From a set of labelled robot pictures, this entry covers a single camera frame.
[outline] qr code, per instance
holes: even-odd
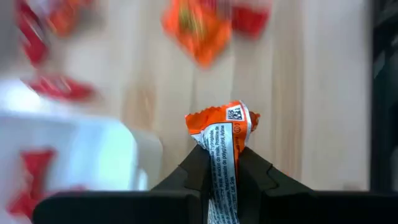
[[[228,108],[226,119],[228,121],[243,121],[244,119],[243,119],[242,107],[238,105],[232,108]]]

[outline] candy wrapper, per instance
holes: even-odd
[[[267,26],[272,0],[200,0],[207,8],[232,21],[232,28],[257,39]]]
[[[213,195],[209,201],[209,223],[239,223],[237,212],[237,164],[239,154],[255,130],[260,115],[242,101],[207,108],[185,117],[188,131],[209,151]]]
[[[48,54],[44,29],[39,17],[23,0],[16,0],[16,22],[21,45],[33,66],[39,66]]]
[[[55,155],[51,147],[38,148],[34,151],[21,152],[24,165],[24,188],[9,205],[9,213],[32,218],[33,210],[43,196],[43,182],[50,161]]]
[[[69,36],[80,20],[81,11],[89,8],[93,0],[17,0],[26,1],[33,11],[46,21],[51,31],[59,36]]]
[[[95,92],[91,85],[59,74],[38,73],[33,79],[24,82],[40,95],[68,101],[85,100]]]
[[[231,38],[231,23],[197,1],[172,0],[162,23],[203,67],[214,61]]]

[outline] white plastic container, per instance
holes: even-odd
[[[53,146],[49,192],[82,185],[90,190],[148,190],[159,178],[162,146],[140,131],[130,132],[119,121],[84,116],[49,116],[0,111],[0,223],[12,223],[4,210],[22,183],[19,151]]]

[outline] wrapped candy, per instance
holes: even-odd
[[[203,67],[209,66],[231,38],[228,20],[192,0],[173,0],[162,19],[165,31]]]
[[[209,152],[213,194],[209,223],[239,223],[237,203],[238,157],[258,124],[260,115],[242,101],[186,115],[191,137]]]
[[[43,181],[47,167],[55,155],[51,147],[38,148],[34,151],[21,152],[24,165],[24,188],[9,206],[9,213],[32,218],[35,206],[43,197]]]
[[[23,0],[16,1],[16,20],[21,32],[21,44],[33,66],[40,65],[49,49],[45,43],[43,27],[39,17]]]
[[[93,0],[18,0],[27,1],[38,16],[60,37],[68,36],[77,26],[80,11]]]
[[[25,80],[25,83],[36,93],[56,99],[80,101],[94,93],[92,86],[64,75],[37,74],[33,79]]]

